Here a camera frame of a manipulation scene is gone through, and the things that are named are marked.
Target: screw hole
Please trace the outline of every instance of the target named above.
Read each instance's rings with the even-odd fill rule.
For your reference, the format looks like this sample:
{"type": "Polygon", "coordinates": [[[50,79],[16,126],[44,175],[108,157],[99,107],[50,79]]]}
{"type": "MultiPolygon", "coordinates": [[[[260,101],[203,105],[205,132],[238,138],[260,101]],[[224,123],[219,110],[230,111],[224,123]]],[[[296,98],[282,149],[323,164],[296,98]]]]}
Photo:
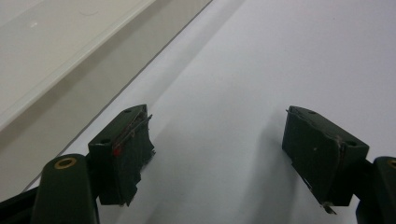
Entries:
{"type": "Polygon", "coordinates": [[[396,169],[396,160],[388,160],[388,164],[393,167],[393,169],[396,169]]]}
{"type": "Polygon", "coordinates": [[[110,139],[108,139],[108,138],[106,138],[106,139],[103,139],[102,141],[100,141],[100,143],[101,144],[107,144],[107,143],[110,143],[110,139]]]}
{"type": "Polygon", "coordinates": [[[357,144],[356,142],[354,142],[354,141],[346,141],[346,144],[349,145],[349,146],[352,146],[352,147],[355,147],[355,146],[358,145],[358,144],[357,144]]]}
{"type": "Polygon", "coordinates": [[[55,163],[55,169],[57,170],[62,170],[69,168],[70,166],[74,166],[76,164],[77,160],[75,158],[69,157],[69,158],[64,158],[55,163]]]}

